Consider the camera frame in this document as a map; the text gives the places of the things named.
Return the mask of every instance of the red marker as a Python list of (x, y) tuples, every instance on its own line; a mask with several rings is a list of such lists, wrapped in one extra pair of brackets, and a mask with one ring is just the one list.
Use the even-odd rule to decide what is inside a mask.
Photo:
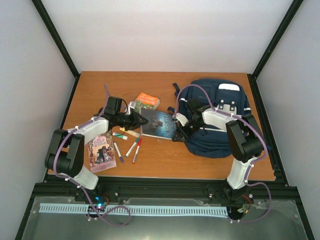
[(140, 138), (140, 140), (138, 141), (138, 146), (136, 147), (136, 151), (135, 151), (135, 154), (134, 154), (134, 158), (133, 158), (132, 164), (136, 163), (138, 152), (139, 152), (139, 148), (140, 148), (140, 145), (141, 145), (141, 141), (142, 141), (142, 139)]

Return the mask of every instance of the wooden tabletop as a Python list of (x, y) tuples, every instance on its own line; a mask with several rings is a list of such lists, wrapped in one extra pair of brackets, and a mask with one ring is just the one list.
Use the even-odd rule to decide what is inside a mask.
[[(176, 97), (172, 83), (180, 87), (199, 78), (220, 78), (232, 80), (242, 85), (258, 122), (258, 114), (253, 95), (245, 73), (205, 73), (205, 72), (104, 72), (84, 71), (81, 73), (74, 97), (64, 124), (64, 129), (73, 128), (89, 120), (105, 102), (104, 83), (112, 96), (123, 98), (127, 103), (133, 101), (141, 92), (158, 97), (160, 105), (156, 110), (166, 112), (174, 107)], [(128, 140), (113, 137), (122, 156), (135, 141), (128, 135)], [(116, 177), (152, 177), (182, 179), (225, 179), (230, 173), (233, 156), (225, 158), (205, 158), (191, 154), (182, 142), (142, 137), (136, 164), (132, 164), (134, 152), (124, 157), (121, 163), (116, 154), (117, 167), (97, 172), (98, 176)], [(88, 149), (84, 148), (84, 165), (89, 167)], [(250, 180), (274, 181), (275, 177), (269, 157), (257, 162), (249, 176)]]

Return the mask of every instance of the illustrated book cover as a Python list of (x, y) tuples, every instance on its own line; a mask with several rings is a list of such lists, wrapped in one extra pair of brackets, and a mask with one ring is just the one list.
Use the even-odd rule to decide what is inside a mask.
[(90, 171), (100, 172), (117, 166), (111, 132), (96, 136), (88, 142)]
[(141, 92), (139, 96), (134, 100), (134, 102), (135, 102), (134, 110), (137, 113), (140, 112), (141, 108), (155, 110), (160, 104), (159, 98), (155, 96), (150, 96), (148, 94), (145, 94), (144, 92)]
[(173, 121), (171, 114), (146, 108), (141, 108), (140, 114), (149, 121), (141, 127), (142, 136), (169, 140), (173, 138), (177, 123)]

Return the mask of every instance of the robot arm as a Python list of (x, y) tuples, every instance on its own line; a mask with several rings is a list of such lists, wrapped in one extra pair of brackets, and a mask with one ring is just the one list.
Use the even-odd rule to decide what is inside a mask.
[(120, 112), (121, 104), (121, 98), (111, 96), (99, 118), (91, 118), (91, 121), (85, 123), (82, 127), (76, 126), (68, 130), (55, 130), (45, 157), (45, 167), (53, 170), (54, 160), (60, 144), (68, 133), (75, 130), (63, 146), (68, 148), (68, 152), (61, 151), (58, 156), (56, 170), (60, 175), (65, 175), (66, 180), (72, 179), (79, 186), (93, 190), (98, 183), (98, 177), (84, 166), (85, 145), (96, 136), (111, 130), (115, 126), (123, 127), (125, 130), (134, 130), (148, 123), (147, 119), (133, 111), (135, 108), (134, 102), (129, 104), (126, 112)]
[[(263, 151), (263, 145), (257, 136), (240, 120), (223, 115), (210, 106), (201, 106), (197, 98), (188, 101), (188, 108), (192, 113), (191, 120), (177, 113), (176, 119), (179, 127), (173, 140), (186, 141), (188, 137), (203, 125), (213, 125), (227, 132), (229, 146), (234, 157), (232, 168), (227, 182), (233, 190), (241, 189), (246, 185), (248, 176), (255, 161)], [(257, 133), (262, 136), (258, 124), (253, 115), (239, 116), (250, 124)]]

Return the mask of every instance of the orange book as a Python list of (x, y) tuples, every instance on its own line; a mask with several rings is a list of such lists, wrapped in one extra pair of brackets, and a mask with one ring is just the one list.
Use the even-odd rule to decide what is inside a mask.
[(134, 101), (134, 110), (138, 113), (140, 112), (140, 108), (155, 110), (160, 104), (159, 98), (155, 96), (150, 96), (148, 94), (145, 94), (144, 92), (140, 93)]

